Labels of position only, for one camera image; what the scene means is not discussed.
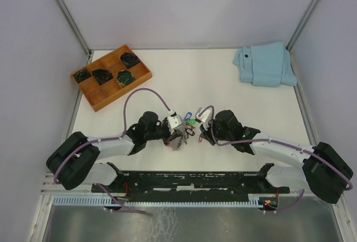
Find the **metal key holder red handle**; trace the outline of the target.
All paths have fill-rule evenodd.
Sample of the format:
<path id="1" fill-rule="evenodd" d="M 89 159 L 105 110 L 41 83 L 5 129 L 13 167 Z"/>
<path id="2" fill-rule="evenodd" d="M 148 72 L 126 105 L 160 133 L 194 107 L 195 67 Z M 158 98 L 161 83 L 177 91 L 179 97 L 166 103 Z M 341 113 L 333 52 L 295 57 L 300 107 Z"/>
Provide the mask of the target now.
<path id="1" fill-rule="evenodd" d="M 187 144 L 187 134 L 185 131 L 176 130 L 168 138 L 166 146 L 170 147 L 173 151 L 178 151 L 183 144 Z"/>

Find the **black key tag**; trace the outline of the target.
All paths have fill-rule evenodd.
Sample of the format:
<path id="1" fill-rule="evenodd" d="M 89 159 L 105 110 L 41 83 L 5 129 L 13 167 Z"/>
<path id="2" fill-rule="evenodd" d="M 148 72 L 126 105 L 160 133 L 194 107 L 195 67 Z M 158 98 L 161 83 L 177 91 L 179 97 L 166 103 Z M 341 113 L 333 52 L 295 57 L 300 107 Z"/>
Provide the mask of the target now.
<path id="1" fill-rule="evenodd" d="M 194 136 L 195 135 L 195 132 L 191 129 L 187 129 L 186 132 L 188 133 L 189 136 Z"/>

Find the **key with green tag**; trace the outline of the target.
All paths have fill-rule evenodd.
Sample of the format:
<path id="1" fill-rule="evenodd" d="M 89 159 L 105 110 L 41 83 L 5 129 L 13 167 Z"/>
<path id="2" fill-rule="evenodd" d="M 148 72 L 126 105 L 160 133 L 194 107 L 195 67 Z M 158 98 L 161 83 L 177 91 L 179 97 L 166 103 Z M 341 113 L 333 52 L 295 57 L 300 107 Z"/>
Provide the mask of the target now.
<path id="1" fill-rule="evenodd" d="M 194 125 L 194 124 L 196 124 L 196 120 L 194 120 L 194 119 L 188 119 L 188 120 L 187 120 L 187 124 Z"/>

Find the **blue key tag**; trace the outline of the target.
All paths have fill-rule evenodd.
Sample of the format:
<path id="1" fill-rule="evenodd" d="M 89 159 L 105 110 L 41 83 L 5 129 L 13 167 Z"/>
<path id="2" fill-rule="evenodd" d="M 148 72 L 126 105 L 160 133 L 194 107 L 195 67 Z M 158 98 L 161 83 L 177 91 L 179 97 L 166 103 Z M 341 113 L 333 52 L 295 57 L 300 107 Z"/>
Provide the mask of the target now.
<path id="1" fill-rule="evenodd" d="M 185 119 L 190 119 L 192 117 L 192 112 L 187 112 Z"/>

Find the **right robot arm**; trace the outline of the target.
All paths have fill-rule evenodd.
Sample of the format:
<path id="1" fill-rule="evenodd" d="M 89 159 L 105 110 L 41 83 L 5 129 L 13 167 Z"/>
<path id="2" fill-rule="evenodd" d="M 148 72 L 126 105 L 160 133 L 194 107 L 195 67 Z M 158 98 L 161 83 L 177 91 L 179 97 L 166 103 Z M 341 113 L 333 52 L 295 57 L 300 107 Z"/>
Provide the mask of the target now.
<path id="1" fill-rule="evenodd" d="M 195 120 L 200 124 L 201 138 L 213 146 L 232 146 L 239 152 L 283 163 L 272 164 L 256 178 L 256 186 L 262 192 L 275 187 L 299 188 L 335 204 L 345 191 L 353 189 L 352 169 L 327 143 L 315 146 L 288 143 L 243 126 L 231 110 L 215 113 L 212 106 L 200 108 Z"/>

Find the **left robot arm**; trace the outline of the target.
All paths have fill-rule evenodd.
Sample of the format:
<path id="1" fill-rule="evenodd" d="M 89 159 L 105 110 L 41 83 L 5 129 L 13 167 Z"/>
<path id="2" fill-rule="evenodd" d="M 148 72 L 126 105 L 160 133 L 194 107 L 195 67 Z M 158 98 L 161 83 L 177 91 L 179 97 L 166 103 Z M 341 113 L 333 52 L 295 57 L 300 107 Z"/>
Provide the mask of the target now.
<path id="1" fill-rule="evenodd" d="M 123 187 L 123 177 L 113 164 L 101 162 L 102 159 L 132 156 L 143 150 L 148 141 L 161 140 L 164 145 L 179 149 L 184 130 L 185 123 L 179 115 L 160 121 L 156 113 L 147 111 L 122 137 L 89 138 L 82 132 L 73 133 L 47 159 L 46 167 L 54 175 L 54 182 L 66 190 L 86 182 L 117 192 Z"/>

